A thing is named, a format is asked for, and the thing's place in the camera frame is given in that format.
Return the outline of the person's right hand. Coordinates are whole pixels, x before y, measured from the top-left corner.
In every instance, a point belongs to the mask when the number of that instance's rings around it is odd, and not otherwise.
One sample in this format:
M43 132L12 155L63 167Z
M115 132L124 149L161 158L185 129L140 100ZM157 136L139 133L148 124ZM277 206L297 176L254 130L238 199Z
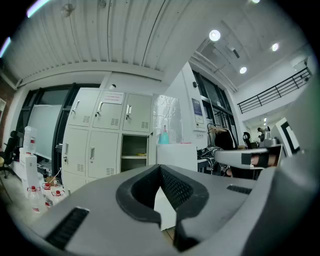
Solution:
M276 166L278 163L278 157L274 154L255 154L251 157L251 164L255 167L268 168Z

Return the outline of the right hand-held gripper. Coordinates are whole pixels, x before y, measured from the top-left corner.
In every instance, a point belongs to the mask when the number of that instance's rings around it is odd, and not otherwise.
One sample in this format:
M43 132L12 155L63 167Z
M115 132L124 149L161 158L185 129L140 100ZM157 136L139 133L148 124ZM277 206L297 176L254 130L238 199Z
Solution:
M217 150L214 160L228 166L251 166L252 156L258 155L259 167L273 167L300 150L298 140L286 118L278 121L272 129L267 126L260 128L259 132L260 148Z

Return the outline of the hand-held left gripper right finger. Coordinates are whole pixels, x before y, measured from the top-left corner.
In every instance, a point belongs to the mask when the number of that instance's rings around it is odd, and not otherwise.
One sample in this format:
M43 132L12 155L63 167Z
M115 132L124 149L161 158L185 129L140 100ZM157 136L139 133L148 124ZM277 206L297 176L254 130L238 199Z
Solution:
M207 240L239 210L256 182L159 166L160 187L176 212L173 245L180 252Z

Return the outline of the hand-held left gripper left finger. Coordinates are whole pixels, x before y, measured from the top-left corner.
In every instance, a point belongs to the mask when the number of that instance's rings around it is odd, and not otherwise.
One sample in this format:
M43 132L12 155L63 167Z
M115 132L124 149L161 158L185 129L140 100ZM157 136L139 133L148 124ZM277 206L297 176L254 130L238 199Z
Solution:
M28 240L50 256L176 256L162 234L158 212L145 204L158 165L89 182L32 226Z

